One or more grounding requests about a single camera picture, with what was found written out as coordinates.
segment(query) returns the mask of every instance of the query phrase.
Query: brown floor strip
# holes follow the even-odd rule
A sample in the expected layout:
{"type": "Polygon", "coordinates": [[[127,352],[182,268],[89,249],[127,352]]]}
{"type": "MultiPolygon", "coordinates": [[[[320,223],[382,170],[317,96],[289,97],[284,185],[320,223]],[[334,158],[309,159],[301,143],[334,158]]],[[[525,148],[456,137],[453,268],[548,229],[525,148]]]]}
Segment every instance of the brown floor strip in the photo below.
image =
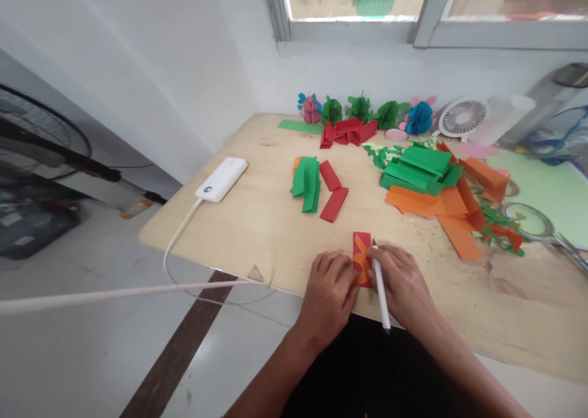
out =
{"type": "MultiPolygon", "coordinates": [[[[209,282],[232,282],[235,276],[214,271],[209,282]]],[[[224,302],[232,286],[204,289],[200,295],[224,302]]],[[[196,300],[163,352],[131,398],[121,418],[159,418],[198,351],[222,306],[196,300]]]]}

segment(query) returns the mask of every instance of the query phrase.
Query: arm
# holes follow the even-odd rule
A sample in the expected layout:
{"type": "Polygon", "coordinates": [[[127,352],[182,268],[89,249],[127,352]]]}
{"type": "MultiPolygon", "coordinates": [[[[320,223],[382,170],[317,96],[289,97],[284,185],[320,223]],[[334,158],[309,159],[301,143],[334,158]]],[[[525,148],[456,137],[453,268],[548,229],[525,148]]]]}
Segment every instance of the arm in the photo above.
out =
{"type": "Polygon", "coordinates": [[[351,259],[322,253],[312,263],[296,323],[225,418],[279,417],[314,359],[339,335],[357,300],[351,259]]]}
{"type": "MultiPolygon", "coordinates": [[[[370,248],[368,255],[382,265],[390,313],[424,346],[480,412],[504,418],[530,417],[437,311],[414,257],[389,245],[370,248]]],[[[376,288],[375,277],[370,277],[376,288]]]]}

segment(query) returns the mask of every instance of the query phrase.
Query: wooden table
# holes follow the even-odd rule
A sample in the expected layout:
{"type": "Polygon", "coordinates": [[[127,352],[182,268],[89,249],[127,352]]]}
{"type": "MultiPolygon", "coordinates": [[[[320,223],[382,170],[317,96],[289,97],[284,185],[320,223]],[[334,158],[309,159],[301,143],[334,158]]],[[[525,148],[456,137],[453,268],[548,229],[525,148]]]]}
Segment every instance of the wooden table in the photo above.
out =
{"type": "MultiPolygon", "coordinates": [[[[197,187],[227,156],[249,167],[220,203],[204,203],[172,253],[244,278],[304,294],[316,255],[342,250],[352,256],[353,231],[415,255],[435,304],[478,353],[588,383],[588,280],[550,245],[525,245],[519,258],[482,249],[486,258],[462,262],[436,218],[402,215],[384,202],[378,169],[363,148],[279,129],[284,118],[253,117],[143,228],[142,242],[165,250],[194,203],[197,187]],[[318,214],[301,212],[292,198],[296,156],[328,159],[349,194],[335,223],[319,218],[330,192],[323,184],[318,214]]],[[[376,144],[391,145],[377,135],[376,144]]],[[[452,144],[459,156],[458,144],[452,144]]],[[[360,291],[355,312],[379,319],[375,294],[360,291]]]]}

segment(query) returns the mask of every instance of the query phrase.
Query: white power bank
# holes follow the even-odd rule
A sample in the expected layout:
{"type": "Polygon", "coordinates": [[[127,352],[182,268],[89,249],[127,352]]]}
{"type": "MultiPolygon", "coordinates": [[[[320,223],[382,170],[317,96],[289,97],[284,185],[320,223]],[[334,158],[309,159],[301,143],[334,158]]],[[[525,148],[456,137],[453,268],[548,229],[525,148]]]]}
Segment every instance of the white power bank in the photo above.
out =
{"type": "Polygon", "coordinates": [[[241,158],[226,158],[196,190],[196,197],[220,202],[249,164],[241,158]]]}

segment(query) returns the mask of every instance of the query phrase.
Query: fan grille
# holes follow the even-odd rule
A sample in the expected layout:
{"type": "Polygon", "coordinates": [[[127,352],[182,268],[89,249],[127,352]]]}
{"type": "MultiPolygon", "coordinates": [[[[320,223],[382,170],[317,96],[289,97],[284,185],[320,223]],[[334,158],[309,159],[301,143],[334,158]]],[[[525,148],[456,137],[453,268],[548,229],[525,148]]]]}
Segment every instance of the fan grille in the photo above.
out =
{"type": "Polygon", "coordinates": [[[468,100],[450,108],[439,123],[443,133],[460,136],[473,132],[486,117],[486,107],[477,101],[468,100]]]}
{"type": "MultiPolygon", "coordinates": [[[[86,137],[73,124],[48,108],[37,105],[35,100],[20,96],[5,86],[0,86],[0,117],[52,143],[81,155],[91,156],[91,147],[86,137]]],[[[76,172],[66,164],[53,168],[5,149],[0,149],[0,161],[53,180],[76,172]]]]}

